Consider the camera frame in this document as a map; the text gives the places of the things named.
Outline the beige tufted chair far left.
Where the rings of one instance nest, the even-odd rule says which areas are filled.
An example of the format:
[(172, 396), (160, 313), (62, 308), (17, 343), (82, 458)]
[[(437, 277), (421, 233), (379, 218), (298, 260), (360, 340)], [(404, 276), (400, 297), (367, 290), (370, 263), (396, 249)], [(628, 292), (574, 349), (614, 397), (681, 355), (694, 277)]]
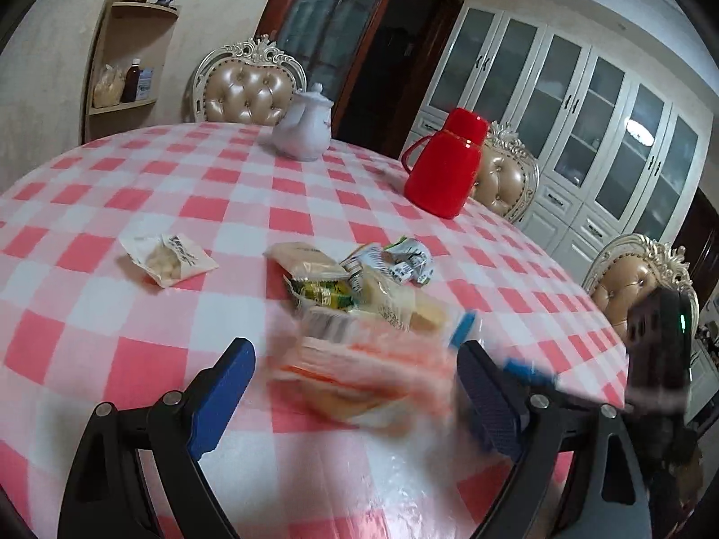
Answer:
[(192, 73), (188, 111), (199, 122), (275, 125), (307, 88), (300, 62), (268, 34), (208, 53)]

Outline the beige tufted chair far right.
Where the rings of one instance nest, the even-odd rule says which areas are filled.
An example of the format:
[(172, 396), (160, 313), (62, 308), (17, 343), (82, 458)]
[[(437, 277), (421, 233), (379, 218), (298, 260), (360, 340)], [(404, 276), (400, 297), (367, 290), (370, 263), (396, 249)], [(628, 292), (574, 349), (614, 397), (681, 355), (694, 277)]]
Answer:
[(481, 152), (470, 197), (497, 216), (517, 223), (539, 190), (539, 163), (510, 123), (491, 123)]

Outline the white glass door cabinet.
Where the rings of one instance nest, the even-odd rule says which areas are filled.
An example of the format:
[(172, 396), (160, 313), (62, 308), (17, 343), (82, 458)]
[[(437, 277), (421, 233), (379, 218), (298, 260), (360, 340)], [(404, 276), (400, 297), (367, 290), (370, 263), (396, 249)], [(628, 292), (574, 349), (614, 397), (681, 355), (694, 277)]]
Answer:
[(709, 107), (643, 53), (466, 5), (407, 140), (467, 108), (510, 124), (540, 170), (519, 228), (577, 280), (619, 235), (671, 243), (706, 160)]

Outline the orange striped bread package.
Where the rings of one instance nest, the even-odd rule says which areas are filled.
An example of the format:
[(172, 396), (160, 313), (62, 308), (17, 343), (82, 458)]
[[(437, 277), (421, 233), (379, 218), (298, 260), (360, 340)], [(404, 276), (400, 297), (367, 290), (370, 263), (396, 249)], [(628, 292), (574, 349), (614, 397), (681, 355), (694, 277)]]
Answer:
[(379, 315), (313, 307), (272, 376), (329, 420), (401, 436), (453, 420), (456, 351), (445, 330), (401, 330)]

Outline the red thermos jug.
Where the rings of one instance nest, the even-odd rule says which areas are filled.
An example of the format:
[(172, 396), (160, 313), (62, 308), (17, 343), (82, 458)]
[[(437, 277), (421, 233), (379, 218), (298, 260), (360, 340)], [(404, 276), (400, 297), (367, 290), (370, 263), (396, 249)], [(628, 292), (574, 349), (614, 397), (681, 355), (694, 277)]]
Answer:
[(472, 193), (490, 123), (464, 108), (452, 110), (442, 128), (402, 152), (408, 174), (404, 197), (442, 219), (455, 219)]

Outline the small white cracker packet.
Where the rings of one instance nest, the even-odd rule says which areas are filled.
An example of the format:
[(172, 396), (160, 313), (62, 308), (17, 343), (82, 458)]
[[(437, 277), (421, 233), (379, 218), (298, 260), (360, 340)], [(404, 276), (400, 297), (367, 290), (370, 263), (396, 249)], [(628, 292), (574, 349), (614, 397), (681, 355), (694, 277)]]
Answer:
[(120, 245), (132, 263), (161, 288), (176, 286), (218, 268), (195, 241), (183, 234), (129, 237), (120, 239)]

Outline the red white checkered tablecloth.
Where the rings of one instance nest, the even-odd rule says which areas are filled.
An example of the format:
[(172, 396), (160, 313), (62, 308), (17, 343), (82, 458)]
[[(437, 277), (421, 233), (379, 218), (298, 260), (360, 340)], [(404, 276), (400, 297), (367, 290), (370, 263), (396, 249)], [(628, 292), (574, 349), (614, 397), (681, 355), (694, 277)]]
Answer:
[[(335, 259), (416, 237), (428, 290), (477, 310), (510, 350), (565, 388), (624, 398), (625, 350), (580, 283), (478, 203), (442, 220), (402, 195), (390, 159), (336, 142), (318, 161), (276, 156), (266, 132), (179, 124), (105, 137), (53, 158), (1, 199), (1, 484), (55, 535), (75, 448), (94, 407), (155, 403), (236, 337), (268, 365), (294, 336), (281, 272), (303, 241)], [(120, 239), (183, 234), (216, 270), (161, 288)], [(462, 429), (400, 438), (313, 414), (257, 374), (201, 462), (245, 538), (465, 538), (510, 465)]]

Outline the beige tufted chair right edge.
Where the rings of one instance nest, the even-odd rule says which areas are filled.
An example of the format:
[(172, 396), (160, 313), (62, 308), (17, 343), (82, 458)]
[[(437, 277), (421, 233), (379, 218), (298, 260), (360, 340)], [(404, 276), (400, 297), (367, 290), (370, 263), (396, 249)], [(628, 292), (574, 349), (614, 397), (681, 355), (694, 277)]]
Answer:
[(688, 295), (691, 336), (695, 336), (700, 306), (683, 246), (674, 248), (641, 234), (619, 236), (597, 254), (582, 281), (584, 290), (624, 343), (629, 342), (629, 309), (659, 286)]

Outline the dark bottle on shelf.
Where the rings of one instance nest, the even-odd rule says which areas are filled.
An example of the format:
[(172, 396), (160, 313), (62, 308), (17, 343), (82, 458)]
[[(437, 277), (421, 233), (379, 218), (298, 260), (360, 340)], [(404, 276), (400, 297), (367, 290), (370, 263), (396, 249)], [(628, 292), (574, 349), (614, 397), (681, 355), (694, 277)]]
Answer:
[(123, 91), (122, 95), (120, 95), (121, 103), (132, 103), (137, 98), (139, 77), (140, 73), (142, 73), (140, 62), (142, 62), (140, 58), (133, 58), (128, 71), (125, 74)]

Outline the white ceramic teapot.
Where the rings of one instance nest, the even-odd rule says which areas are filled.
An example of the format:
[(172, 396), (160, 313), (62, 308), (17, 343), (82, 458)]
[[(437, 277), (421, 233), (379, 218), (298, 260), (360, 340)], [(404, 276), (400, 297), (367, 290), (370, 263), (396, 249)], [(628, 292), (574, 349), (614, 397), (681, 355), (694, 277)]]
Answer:
[(298, 91), (283, 119), (273, 128), (271, 141), (284, 156), (312, 162), (329, 149), (332, 141), (334, 102), (323, 94), (323, 85)]

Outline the beige tufted chair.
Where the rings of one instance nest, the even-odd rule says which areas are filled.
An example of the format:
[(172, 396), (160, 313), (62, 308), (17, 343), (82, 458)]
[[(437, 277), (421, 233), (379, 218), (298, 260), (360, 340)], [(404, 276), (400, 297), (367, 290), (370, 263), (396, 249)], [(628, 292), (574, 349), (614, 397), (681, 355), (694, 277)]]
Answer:
[(517, 223), (539, 190), (539, 163), (510, 123), (491, 123), (481, 152), (470, 197), (497, 216)]
[(268, 34), (208, 53), (192, 73), (188, 111), (199, 122), (275, 125), (307, 88), (300, 62)]

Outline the wooden corner shelf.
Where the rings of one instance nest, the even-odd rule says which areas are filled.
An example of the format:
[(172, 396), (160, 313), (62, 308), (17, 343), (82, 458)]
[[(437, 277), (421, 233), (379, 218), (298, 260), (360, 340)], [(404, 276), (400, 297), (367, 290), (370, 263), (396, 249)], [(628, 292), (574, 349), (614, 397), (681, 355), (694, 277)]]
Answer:
[[(171, 6), (116, 1), (106, 6), (91, 50), (85, 79), (85, 100), (80, 126), (82, 144), (150, 124), (159, 101), (162, 73), (179, 11)], [(151, 79), (132, 102), (110, 107), (94, 105), (94, 88), (101, 71), (112, 66), (125, 75), (133, 60), (151, 72)]]

